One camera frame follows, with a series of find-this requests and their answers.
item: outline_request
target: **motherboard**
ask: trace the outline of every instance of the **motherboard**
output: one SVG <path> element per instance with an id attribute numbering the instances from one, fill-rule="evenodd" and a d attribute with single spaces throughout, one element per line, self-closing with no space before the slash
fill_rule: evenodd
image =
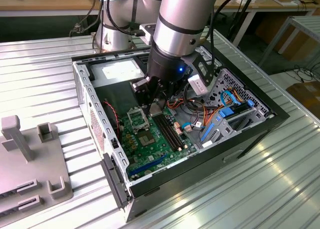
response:
<path id="1" fill-rule="evenodd" d="M 185 133 L 180 133 L 178 122 L 167 108 L 152 117 L 135 108 L 120 120 L 123 124 L 121 146 L 129 160 L 126 171 L 131 181 L 197 151 Z"/>

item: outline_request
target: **green circuit board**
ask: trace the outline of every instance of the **green circuit board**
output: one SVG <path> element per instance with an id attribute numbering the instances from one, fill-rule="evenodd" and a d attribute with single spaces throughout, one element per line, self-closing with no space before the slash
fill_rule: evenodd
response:
<path id="1" fill-rule="evenodd" d="M 171 120 L 171 124 L 176 122 L 168 109 L 165 108 L 163 110 L 163 115 L 168 120 Z M 129 160 L 126 171 L 130 180 L 136 180 L 150 174 L 197 151 L 184 134 L 179 136 L 182 141 L 181 149 L 173 150 L 153 118 L 147 116 L 147 120 L 150 125 L 149 130 L 142 130 L 134 134 L 129 118 L 121 118 L 124 124 L 121 145 Z M 132 174 L 134 170 L 159 160 L 160 163 L 150 166 L 139 173 Z"/>

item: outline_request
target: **open computer chassis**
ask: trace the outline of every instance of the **open computer chassis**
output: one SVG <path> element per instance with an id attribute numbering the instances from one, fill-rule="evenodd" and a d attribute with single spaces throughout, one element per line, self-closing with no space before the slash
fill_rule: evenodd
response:
<path id="1" fill-rule="evenodd" d="M 127 221 L 243 157 L 289 117 L 215 49 L 215 64 L 219 74 L 215 75 L 216 78 L 208 87 L 210 93 L 202 97 L 203 102 L 207 106 L 217 106 L 221 104 L 221 101 L 218 102 L 220 98 L 218 91 L 233 87 L 243 100 L 250 101 L 251 104 L 253 102 L 254 106 L 251 105 L 252 108 L 246 110 L 247 116 L 242 117 L 243 120 L 233 126 L 225 118 L 222 118 L 223 123 L 219 124 L 217 117 L 222 114 L 217 113 L 211 120 L 211 126 L 208 125 L 199 134 L 198 131 L 186 133 L 196 152 L 191 152 L 170 165 L 132 180 L 126 172 L 130 160 L 122 147 L 123 144 L 117 139 L 110 122 L 111 118 L 107 116 L 102 101 L 105 98 L 116 101 L 117 109 L 122 111 L 118 111 L 119 114 L 138 106 L 129 81 L 143 78 L 147 70 L 149 51 L 148 48 L 142 48 L 72 59 L 79 106 L 101 155 L 101 165 L 114 199 L 118 207 L 124 209 Z M 209 64 L 210 43 L 206 41 L 197 48 L 197 51 Z M 189 121 L 178 110 L 170 112 L 180 125 Z M 213 122 L 219 124 L 220 130 L 211 130 Z"/>

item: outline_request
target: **cardboard box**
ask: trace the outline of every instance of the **cardboard box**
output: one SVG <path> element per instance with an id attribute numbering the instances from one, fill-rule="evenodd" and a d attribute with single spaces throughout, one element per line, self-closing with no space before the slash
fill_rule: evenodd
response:
<path id="1" fill-rule="evenodd" d="M 296 83 L 289 86 L 286 91 L 290 93 L 312 114 L 320 119 L 320 82 L 311 81 Z"/>

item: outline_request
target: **metal workbench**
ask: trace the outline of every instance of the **metal workbench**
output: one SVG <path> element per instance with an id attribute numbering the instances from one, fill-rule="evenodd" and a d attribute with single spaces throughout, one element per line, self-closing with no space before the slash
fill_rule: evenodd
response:
<path id="1" fill-rule="evenodd" d="M 74 192 L 72 199 L 6 228 L 318 229 L 319 120 L 219 33 L 214 38 L 215 46 L 290 118 L 251 153 L 129 224 L 117 209 L 77 103 L 70 57 L 92 54 L 92 38 L 0 44 L 0 117 L 17 114 L 22 130 L 44 122 L 58 127 Z"/>

